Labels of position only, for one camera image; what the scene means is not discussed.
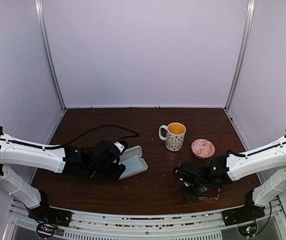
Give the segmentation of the light blue cleaning cloth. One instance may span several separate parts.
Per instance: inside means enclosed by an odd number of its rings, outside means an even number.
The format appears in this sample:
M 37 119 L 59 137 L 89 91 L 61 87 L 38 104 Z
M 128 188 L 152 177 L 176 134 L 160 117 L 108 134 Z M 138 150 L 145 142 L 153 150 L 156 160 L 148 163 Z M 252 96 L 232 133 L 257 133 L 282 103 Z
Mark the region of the light blue cleaning cloth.
M 128 158 L 121 162 L 125 166 L 125 171 L 121 175 L 121 179 L 129 176 L 130 174 L 133 174 L 134 172 L 140 170 L 142 168 L 142 165 L 140 163 L 140 160 L 137 156 L 133 156 L 131 158 Z

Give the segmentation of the pink glasses case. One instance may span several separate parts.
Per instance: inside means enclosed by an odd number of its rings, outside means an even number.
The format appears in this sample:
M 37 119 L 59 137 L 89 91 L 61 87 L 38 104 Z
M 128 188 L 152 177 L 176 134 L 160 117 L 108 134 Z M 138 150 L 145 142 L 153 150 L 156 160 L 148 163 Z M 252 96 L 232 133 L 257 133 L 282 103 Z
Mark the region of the pink glasses case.
M 137 145 L 124 151 L 120 156 L 120 164 L 125 166 L 125 171 L 119 180 L 123 180 L 148 170 L 148 165 L 143 158 L 142 148 Z

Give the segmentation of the rose gold wire glasses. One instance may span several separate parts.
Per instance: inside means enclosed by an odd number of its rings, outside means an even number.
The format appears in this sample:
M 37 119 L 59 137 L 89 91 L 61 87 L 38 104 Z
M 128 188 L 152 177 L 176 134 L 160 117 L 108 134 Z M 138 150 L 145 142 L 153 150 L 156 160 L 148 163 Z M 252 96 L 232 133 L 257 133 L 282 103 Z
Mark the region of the rose gold wire glasses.
M 202 201 L 204 201 L 204 200 L 205 201 L 212 201 L 212 202 L 217 201 L 220 197 L 221 191 L 222 191 L 222 188 L 212 189 L 205 196 L 199 197 L 199 199 Z

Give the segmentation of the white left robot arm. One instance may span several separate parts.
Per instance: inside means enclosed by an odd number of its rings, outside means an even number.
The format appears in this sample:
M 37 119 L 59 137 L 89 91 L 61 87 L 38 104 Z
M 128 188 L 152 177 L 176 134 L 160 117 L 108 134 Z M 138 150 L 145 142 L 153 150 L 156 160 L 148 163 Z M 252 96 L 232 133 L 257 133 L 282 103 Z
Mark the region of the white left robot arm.
M 38 144 L 4 134 L 0 126 L 0 186 L 23 202 L 26 208 L 35 209 L 42 221 L 50 222 L 55 212 L 49 207 L 47 195 L 26 183 L 9 165 L 29 166 L 80 178 L 101 174 L 117 181 L 126 169 L 120 163 L 120 157 L 127 147 L 124 139 L 116 142 L 102 140 L 94 147 Z

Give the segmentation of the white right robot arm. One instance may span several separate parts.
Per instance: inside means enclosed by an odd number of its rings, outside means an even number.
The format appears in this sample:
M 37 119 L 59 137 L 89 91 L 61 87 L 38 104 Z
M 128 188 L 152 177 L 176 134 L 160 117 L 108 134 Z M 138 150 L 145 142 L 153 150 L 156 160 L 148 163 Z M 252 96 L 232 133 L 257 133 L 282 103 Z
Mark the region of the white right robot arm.
M 180 189 L 182 196 L 192 203 L 210 190 L 222 189 L 248 175 L 273 168 L 278 170 L 246 195 L 246 205 L 239 210 L 241 219 L 249 221 L 258 213 L 258 208 L 265 207 L 286 190 L 286 134 L 253 150 L 242 153 L 229 151 L 213 158 L 209 166 L 186 161 L 175 167 L 173 173 L 184 184 Z

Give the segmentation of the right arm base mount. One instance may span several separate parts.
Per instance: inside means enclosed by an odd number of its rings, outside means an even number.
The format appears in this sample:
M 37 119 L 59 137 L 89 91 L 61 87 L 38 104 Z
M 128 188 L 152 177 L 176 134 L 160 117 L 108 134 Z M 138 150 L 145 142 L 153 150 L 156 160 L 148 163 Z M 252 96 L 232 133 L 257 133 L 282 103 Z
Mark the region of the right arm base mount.
M 237 226 L 237 231 L 242 237 L 250 238 L 258 233 L 257 219 L 265 216 L 263 207 L 242 206 L 224 210 L 222 218 L 225 226 Z

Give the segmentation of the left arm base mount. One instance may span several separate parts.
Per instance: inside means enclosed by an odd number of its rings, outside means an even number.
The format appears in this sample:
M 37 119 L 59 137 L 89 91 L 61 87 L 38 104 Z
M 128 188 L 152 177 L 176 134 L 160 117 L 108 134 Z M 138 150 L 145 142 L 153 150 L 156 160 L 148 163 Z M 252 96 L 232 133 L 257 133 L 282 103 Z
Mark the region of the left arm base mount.
M 48 239 L 55 235 L 59 227 L 68 227 L 72 218 L 72 212 L 57 208 L 27 208 L 28 217 L 34 219 L 38 225 L 37 235 L 42 239 Z

